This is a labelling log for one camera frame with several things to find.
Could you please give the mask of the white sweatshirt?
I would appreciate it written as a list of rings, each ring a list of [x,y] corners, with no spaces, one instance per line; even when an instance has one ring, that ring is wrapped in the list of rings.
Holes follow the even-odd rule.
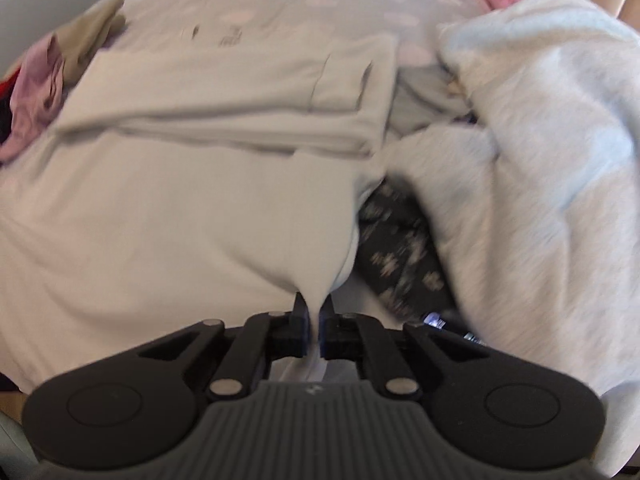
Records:
[[[1,170],[1,371],[22,391],[206,318],[311,311],[381,182],[397,41],[96,55]]]

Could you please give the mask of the smartphone with lit screen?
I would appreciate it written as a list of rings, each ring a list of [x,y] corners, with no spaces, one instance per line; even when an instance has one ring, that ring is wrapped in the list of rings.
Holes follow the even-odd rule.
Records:
[[[457,311],[449,310],[445,312],[430,312],[423,320],[427,326],[444,330],[445,332],[456,334],[465,340],[474,342],[474,344],[483,344],[475,334],[466,326],[463,318],[458,315]]]

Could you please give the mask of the polka dot bed cover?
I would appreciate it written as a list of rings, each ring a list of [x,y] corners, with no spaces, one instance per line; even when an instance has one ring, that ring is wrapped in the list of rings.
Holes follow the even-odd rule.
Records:
[[[242,42],[357,39],[388,32],[401,65],[436,58],[442,24],[476,18],[485,0],[125,0],[122,50],[170,48],[192,40],[233,47]]]

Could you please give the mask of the light grey garment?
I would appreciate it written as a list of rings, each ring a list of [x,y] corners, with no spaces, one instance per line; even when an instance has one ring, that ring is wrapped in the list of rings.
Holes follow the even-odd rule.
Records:
[[[475,124],[472,106],[454,75],[438,64],[401,67],[388,128],[408,136],[435,124]]]

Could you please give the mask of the black floral garment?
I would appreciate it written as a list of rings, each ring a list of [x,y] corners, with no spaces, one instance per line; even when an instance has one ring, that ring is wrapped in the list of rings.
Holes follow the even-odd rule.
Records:
[[[397,181],[384,180],[358,212],[355,270],[402,322],[463,322],[436,249],[431,223]]]

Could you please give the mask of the grey fleece blanket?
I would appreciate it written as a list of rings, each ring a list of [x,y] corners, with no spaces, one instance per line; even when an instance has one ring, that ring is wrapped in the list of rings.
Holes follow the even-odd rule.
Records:
[[[587,384],[593,461],[639,444],[639,36],[589,0],[522,0],[450,24],[439,53],[474,126],[394,145],[462,314],[486,344]]]

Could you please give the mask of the khaki folded garment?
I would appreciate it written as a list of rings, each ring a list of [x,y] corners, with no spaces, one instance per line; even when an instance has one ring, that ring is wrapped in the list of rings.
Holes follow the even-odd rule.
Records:
[[[63,59],[63,81],[73,87],[93,57],[126,27],[125,0],[104,0],[55,32]]]

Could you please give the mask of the pink sweatshirt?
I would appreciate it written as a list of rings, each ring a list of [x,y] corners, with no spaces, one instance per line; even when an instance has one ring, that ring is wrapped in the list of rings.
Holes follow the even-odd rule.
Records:
[[[31,46],[10,97],[11,130],[1,143],[1,162],[21,155],[58,116],[63,104],[63,65],[55,34]]]

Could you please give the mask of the red garment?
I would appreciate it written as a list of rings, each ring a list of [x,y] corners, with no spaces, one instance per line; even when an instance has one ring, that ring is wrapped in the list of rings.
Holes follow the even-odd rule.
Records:
[[[21,66],[17,66],[12,70],[9,76],[5,76],[0,82],[0,101],[6,103],[11,99],[11,94],[15,87],[17,77],[20,74]]]

